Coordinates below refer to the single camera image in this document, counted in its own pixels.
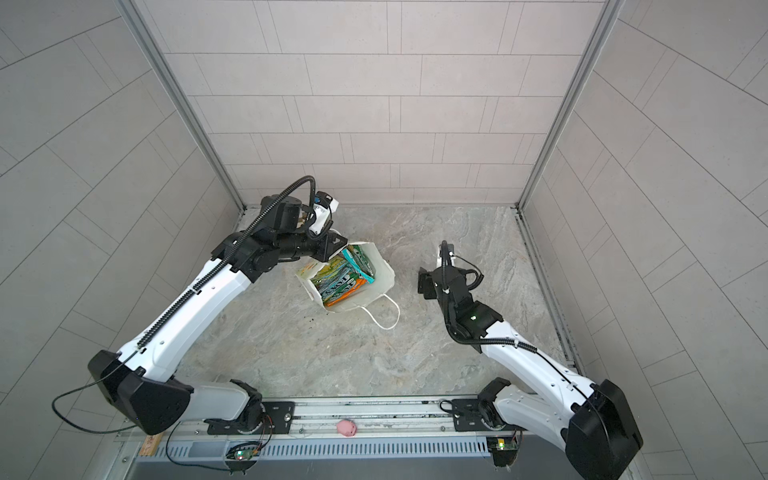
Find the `marble floor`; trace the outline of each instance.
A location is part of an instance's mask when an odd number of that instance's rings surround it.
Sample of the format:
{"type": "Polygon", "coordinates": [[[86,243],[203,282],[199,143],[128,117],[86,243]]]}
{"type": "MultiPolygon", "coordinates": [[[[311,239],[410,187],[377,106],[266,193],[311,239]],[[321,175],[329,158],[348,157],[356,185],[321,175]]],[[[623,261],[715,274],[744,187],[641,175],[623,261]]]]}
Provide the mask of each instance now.
{"type": "MultiPolygon", "coordinates": [[[[255,217],[247,212],[243,222],[255,217]]],[[[266,397],[474,394],[511,373],[445,331],[438,303],[416,292],[420,266],[435,266],[437,245],[478,265],[485,280],[472,293],[526,339],[563,361],[563,352],[509,207],[343,207],[334,228],[376,244],[395,271],[389,295],[402,316],[392,330],[362,310],[326,313],[282,263],[233,300],[190,348],[177,374],[240,379],[266,397]]],[[[369,309],[388,326],[386,299],[369,309]]]]}

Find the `metal base plate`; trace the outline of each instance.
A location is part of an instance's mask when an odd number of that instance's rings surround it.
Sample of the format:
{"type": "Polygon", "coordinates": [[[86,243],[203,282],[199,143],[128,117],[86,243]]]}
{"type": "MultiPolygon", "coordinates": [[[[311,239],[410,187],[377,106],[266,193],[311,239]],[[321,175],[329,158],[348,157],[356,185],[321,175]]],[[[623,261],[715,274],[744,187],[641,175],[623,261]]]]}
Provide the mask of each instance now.
{"type": "MultiPolygon", "coordinates": [[[[264,412],[272,419],[272,435],[285,435],[290,431],[290,424],[293,421],[293,410],[296,408],[294,402],[263,402],[264,412]]],[[[208,425],[208,435],[260,435],[265,424],[253,430],[252,432],[242,433],[234,429],[225,429],[217,425],[208,425]]]]}
{"type": "Polygon", "coordinates": [[[482,418],[478,410],[477,399],[452,399],[451,402],[455,403],[458,407],[461,407],[465,411],[477,412],[477,414],[465,414],[459,417],[453,417],[453,428],[457,432],[510,432],[512,430],[520,430],[521,428],[516,425],[505,425],[503,429],[495,430],[489,429],[483,423],[482,418]]]}

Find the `paper bag handle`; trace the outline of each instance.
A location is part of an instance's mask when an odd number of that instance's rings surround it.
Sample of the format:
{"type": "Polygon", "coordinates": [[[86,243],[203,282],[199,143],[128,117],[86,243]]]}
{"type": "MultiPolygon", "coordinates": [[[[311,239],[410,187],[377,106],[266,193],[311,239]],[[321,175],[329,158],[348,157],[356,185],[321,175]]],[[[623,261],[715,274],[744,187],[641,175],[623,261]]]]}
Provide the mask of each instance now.
{"type": "MultiPolygon", "coordinates": [[[[398,304],[397,304],[397,302],[396,302],[395,300],[392,300],[391,298],[389,298],[389,295],[387,295],[386,293],[384,293],[384,296],[385,296],[385,297],[387,297],[387,298],[389,299],[389,301],[390,301],[390,302],[392,302],[392,303],[394,303],[394,304],[395,304],[395,306],[397,307],[397,320],[395,320],[395,325],[397,325],[397,322],[399,322],[399,321],[400,321],[400,305],[398,305],[398,304]]],[[[368,313],[368,315],[371,317],[371,319],[373,320],[373,322],[374,322],[376,325],[378,325],[380,329],[382,329],[382,330],[391,330],[391,329],[395,328],[395,325],[392,325],[392,326],[388,326],[388,327],[384,328],[383,326],[381,326],[381,323],[379,323],[379,322],[377,322],[377,321],[376,321],[376,318],[375,318],[375,317],[374,317],[374,316],[371,314],[371,312],[369,312],[369,311],[368,311],[368,309],[367,309],[367,308],[365,308],[364,306],[361,306],[360,308],[362,308],[363,310],[365,310],[365,311],[366,311],[366,313],[368,313]]]]}

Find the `tiled wall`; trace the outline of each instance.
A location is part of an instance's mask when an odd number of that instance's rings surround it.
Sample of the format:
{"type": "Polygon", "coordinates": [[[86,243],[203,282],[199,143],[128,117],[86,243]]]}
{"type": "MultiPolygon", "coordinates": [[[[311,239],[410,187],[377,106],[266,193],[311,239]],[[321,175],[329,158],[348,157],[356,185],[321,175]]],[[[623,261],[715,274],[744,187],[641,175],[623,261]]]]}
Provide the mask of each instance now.
{"type": "Polygon", "coordinates": [[[512,204],[601,3],[137,0],[249,204],[512,204]]]}
{"type": "Polygon", "coordinates": [[[627,0],[525,205],[655,478],[768,473],[766,30],[766,2],[627,0]]]}
{"type": "MultiPolygon", "coordinates": [[[[111,0],[0,2],[0,477],[84,474],[105,440],[51,400],[156,318],[237,215],[111,0]]],[[[58,405],[122,426],[100,395],[58,405]]]]}

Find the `pink toy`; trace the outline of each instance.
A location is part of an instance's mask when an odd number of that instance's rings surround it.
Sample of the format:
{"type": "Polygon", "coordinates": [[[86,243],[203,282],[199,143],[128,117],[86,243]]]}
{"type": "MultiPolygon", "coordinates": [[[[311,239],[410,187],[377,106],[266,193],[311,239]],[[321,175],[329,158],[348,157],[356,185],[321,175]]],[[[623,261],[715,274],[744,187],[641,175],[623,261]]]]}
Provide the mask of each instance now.
{"type": "Polygon", "coordinates": [[[345,437],[351,437],[357,433],[357,425],[352,420],[342,420],[336,424],[336,431],[345,437]]]}

